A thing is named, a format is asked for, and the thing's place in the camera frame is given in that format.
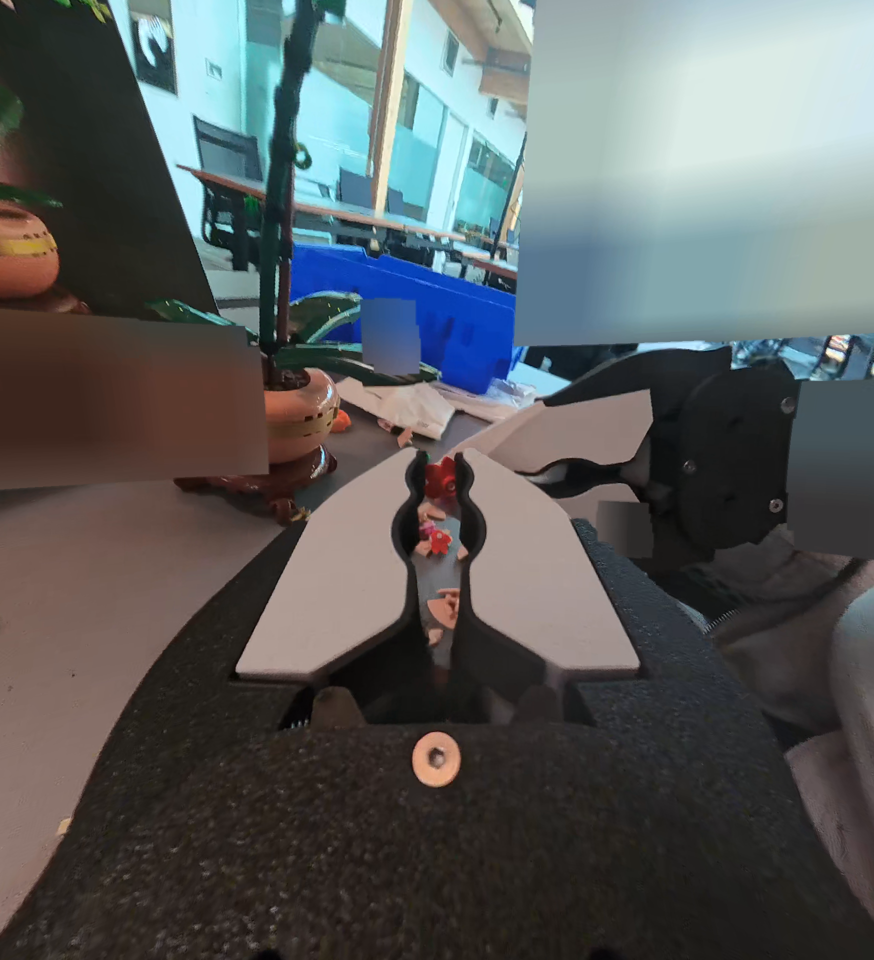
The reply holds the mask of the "pile of small brick pieces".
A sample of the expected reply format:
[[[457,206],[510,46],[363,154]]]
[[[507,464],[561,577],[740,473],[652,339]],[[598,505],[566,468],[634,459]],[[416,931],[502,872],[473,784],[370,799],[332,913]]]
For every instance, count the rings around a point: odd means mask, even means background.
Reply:
[[[424,637],[434,664],[450,668],[463,568],[469,548],[454,503],[425,499],[418,508],[419,543],[411,553]]]

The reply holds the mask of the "brick orchid plant model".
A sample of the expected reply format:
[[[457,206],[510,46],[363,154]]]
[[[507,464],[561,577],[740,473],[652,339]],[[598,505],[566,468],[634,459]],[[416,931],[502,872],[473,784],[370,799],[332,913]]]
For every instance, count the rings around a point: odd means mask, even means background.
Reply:
[[[270,166],[259,208],[259,313],[256,334],[246,330],[258,352],[265,407],[267,466],[262,474],[180,477],[174,484],[194,493],[210,488],[259,496],[280,524],[304,515],[295,503],[299,489],[336,469],[325,449],[338,416],[340,399],[330,371],[352,376],[366,386],[405,387],[434,382],[441,373],[419,360],[409,372],[386,373],[373,366],[359,345],[321,344],[321,336],[356,319],[355,306],[326,316],[299,341],[289,330],[291,264],[294,257],[294,186],[298,170],[311,166],[311,155],[297,137],[297,119],[304,78],[312,66],[319,26],[328,16],[344,18],[345,2],[296,2],[296,20],[284,42],[284,66],[274,94],[275,119]]]

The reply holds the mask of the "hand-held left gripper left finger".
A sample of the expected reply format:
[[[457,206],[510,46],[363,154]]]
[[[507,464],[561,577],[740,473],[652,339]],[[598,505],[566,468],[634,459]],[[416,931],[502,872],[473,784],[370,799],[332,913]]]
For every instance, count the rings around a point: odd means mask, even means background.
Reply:
[[[311,725],[319,695],[349,695],[371,724],[439,719],[434,662],[411,558],[427,454],[405,448],[305,522],[235,666],[257,691],[293,687],[281,725]]]

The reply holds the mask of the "dark orchid product box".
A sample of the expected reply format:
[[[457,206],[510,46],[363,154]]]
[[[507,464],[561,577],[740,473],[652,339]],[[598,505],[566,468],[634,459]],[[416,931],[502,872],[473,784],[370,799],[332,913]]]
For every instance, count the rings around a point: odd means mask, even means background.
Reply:
[[[217,313],[108,2],[0,2],[0,308]]]

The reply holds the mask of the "grey desk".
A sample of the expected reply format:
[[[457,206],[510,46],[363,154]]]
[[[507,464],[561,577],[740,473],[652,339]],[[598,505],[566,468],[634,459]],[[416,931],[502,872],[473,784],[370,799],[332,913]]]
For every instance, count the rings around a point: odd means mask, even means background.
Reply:
[[[171,481],[0,490],[0,930],[150,666],[281,530]]]

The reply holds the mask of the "blue plastic bin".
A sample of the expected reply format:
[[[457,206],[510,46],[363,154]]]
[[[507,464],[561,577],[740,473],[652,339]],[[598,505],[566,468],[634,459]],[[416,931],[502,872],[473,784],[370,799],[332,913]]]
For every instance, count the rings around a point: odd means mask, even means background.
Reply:
[[[516,297],[359,246],[297,245],[291,300],[317,293],[416,303],[420,359],[443,382],[472,394],[509,376],[514,361]]]

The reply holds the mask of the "crumpled white paper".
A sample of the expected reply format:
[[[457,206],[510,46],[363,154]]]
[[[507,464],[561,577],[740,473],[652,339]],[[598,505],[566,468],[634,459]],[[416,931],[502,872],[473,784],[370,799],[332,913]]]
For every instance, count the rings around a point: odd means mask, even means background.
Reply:
[[[541,399],[537,390],[500,378],[485,394],[472,394],[441,381],[407,386],[365,386],[348,377],[337,382],[339,399],[401,431],[440,440],[456,413],[486,424],[514,416]]]

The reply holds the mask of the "person's grey clothing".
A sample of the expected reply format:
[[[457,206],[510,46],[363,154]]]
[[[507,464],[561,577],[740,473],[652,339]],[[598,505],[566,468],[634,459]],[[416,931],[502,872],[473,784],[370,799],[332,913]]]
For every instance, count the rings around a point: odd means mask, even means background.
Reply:
[[[711,642],[760,709],[807,737],[835,732],[835,630],[873,585],[873,562],[801,550],[780,525],[761,543],[717,552],[702,572],[733,603]]]

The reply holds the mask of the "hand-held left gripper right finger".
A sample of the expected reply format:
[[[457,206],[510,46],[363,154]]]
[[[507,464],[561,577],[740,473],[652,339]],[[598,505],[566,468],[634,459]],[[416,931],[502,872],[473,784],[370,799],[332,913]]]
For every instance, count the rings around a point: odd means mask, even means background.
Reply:
[[[455,456],[467,549],[451,681],[481,717],[565,719],[579,685],[632,682],[642,664],[574,522],[479,451]]]

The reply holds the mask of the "wooden background table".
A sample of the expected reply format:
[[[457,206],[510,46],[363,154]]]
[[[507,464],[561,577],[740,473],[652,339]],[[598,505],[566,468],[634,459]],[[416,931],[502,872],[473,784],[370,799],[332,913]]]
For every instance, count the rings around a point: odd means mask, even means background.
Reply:
[[[258,202],[261,211],[265,208],[265,190],[263,190],[261,183],[240,177],[214,174],[185,164],[177,164],[177,168],[191,174],[191,176],[204,186],[217,187],[220,191],[225,191],[228,194],[236,196],[254,198]],[[328,200],[327,202],[297,202],[292,199],[287,201],[287,207],[292,217],[299,212],[315,217],[328,218],[345,224],[360,225],[361,227],[374,230],[378,233],[390,232],[426,236],[434,240],[439,239],[446,242],[451,253],[459,254],[462,260],[467,261],[467,263],[473,263],[478,269],[483,269],[509,282],[516,282],[518,278],[518,270],[515,267],[509,266],[503,261],[496,260],[489,251],[469,245],[466,242],[467,237],[464,233],[439,229],[405,216],[391,216],[388,213],[372,213],[352,204],[342,203],[336,200]]]

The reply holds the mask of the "black office chair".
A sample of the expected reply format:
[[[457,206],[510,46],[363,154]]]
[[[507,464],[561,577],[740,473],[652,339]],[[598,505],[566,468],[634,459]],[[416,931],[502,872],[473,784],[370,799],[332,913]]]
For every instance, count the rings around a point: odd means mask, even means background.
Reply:
[[[196,148],[204,172],[264,183],[258,139],[193,116]],[[215,186],[203,186],[202,237],[219,249],[230,250],[234,204]]]

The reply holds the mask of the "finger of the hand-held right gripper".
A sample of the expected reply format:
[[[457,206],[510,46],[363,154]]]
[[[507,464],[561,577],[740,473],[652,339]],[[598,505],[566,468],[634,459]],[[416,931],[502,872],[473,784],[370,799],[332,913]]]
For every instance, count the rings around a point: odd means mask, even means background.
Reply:
[[[573,519],[594,519],[602,501],[640,502],[644,488],[644,464],[597,463],[585,459],[563,459],[536,471],[518,471]]]
[[[518,474],[562,461],[631,461],[653,423],[651,393],[636,390],[560,406],[536,402],[473,436],[472,447]]]

